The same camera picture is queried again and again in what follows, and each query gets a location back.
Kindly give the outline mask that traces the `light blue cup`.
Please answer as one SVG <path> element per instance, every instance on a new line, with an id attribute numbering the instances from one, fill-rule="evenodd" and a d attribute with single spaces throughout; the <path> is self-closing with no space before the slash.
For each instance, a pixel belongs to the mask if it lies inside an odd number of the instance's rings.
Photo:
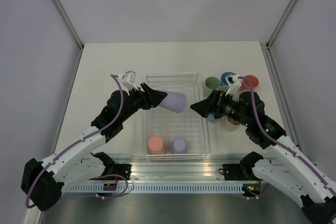
<path id="1" fill-rule="evenodd" d="M 216 119 L 216 118 L 214 117 L 214 115 L 210 114 L 210 115 L 207 117 L 207 121 L 208 121 L 209 123 L 216 123 L 216 122 L 218 121 L 218 119 Z"/>

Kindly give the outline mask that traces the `green cup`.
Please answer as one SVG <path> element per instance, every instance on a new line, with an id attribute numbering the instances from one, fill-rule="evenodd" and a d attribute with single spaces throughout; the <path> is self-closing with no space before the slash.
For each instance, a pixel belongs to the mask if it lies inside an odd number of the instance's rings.
<path id="1" fill-rule="evenodd" d="M 218 91 L 223 91 L 223 92 L 227 92 L 229 89 L 229 86 L 220 86 L 217 88 Z"/>
<path id="2" fill-rule="evenodd" d="M 217 90 L 220 87 L 220 80 L 216 77 L 208 77 L 204 81 L 204 96 L 208 97 L 213 90 Z"/>

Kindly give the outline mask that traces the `large purple cup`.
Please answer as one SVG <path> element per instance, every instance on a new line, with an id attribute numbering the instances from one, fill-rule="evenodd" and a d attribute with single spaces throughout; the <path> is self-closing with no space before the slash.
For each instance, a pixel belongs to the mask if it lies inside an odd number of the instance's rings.
<path id="1" fill-rule="evenodd" d="M 162 92 L 167 93 L 167 96 L 159 104 L 159 107 L 175 113 L 182 113 L 185 110 L 187 105 L 185 94 L 166 90 L 162 90 Z"/>

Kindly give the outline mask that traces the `beige cup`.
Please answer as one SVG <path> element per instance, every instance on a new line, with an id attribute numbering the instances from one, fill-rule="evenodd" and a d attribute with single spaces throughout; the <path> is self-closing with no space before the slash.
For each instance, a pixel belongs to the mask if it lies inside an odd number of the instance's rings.
<path id="1" fill-rule="evenodd" d="M 239 128 L 240 126 L 240 123 L 235 121 L 235 120 L 232 120 L 230 118 L 226 118 L 226 122 L 225 122 L 225 129 L 226 131 L 228 132 L 232 132 L 232 131 L 235 131 Z"/>
<path id="2" fill-rule="evenodd" d="M 241 90 L 237 95 L 237 101 L 243 98 L 245 95 L 250 94 L 249 90 Z"/>

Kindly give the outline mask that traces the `pink cup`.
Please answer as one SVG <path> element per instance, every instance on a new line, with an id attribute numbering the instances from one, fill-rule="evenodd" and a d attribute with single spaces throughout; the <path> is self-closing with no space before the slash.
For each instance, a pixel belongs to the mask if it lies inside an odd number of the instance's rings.
<path id="1" fill-rule="evenodd" d="M 148 140 L 148 154 L 161 155 L 166 154 L 167 147 L 163 139 L 159 136 L 153 136 Z"/>
<path id="2" fill-rule="evenodd" d="M 241 91 L 250 91 L 250 84 L 252 86 L 252 88 L 255 90 L 258 85 L 259 85 L 259 79 L 254 76 L 254 75 L 246 75 L 243 79 L 242 79 L 242 85 L 240 87 Z"/>

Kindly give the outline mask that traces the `pink cup front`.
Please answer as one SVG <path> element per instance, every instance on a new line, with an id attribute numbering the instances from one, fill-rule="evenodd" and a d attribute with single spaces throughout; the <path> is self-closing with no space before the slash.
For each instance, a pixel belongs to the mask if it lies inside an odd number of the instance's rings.
<path id="1" fill-rule="evenodd" d="M 153 136 L 148 140 L 148 154 L 161 155 L 166 154 L 167 147 L 163 139 L 159 136 Z"/>

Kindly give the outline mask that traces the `small purple cup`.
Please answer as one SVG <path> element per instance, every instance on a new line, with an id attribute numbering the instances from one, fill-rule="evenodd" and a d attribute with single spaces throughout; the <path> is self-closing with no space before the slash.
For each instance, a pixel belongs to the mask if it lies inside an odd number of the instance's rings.
<path id="1" fill-rule="evenodd" d="M 187 153 L 186 140 L 181 137 L 176 138 L 172 143 L 171 152 L 173 154 L 186 154 Z"/>

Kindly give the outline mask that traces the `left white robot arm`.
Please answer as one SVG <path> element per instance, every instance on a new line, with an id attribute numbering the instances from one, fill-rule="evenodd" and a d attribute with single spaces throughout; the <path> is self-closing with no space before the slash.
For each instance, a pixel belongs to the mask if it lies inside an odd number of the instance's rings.
<path id="1" fill-rule="evenodd" d="M 151 89 L 142 83 L 139 90 L 116 90 L 91 125 L 73 143 L 41 161 L 32 158 L 24 167 L 21 189 L 26 207 L 46 211 L 77 184 L 114 176 L 114 162 L 105 153 L 92 151 L 105 145 L 123 130 L 123 123 L 139 109 L 156 108 L 167 92 Z"/>

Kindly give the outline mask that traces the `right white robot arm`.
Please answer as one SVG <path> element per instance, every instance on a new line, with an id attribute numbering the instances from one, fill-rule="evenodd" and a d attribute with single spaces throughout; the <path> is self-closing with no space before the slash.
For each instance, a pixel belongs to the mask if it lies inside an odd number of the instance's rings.
<path id="1" fill-rule="evenodd" d="M 311 162 L 286 131 L 265 114 L 265 104 L 256 92 L 246 92 L 238 101 L 221 91 L 190 108 L 203 118 L 226 117 L 243 125 L 249 139 L 272 154 L 289 174 L 275 168 L 264 157 L 251 152 L 240 161 L 245 179 L 259 178 L 290 197 L 311 223 L 335 223 L 335 181 Z"/>

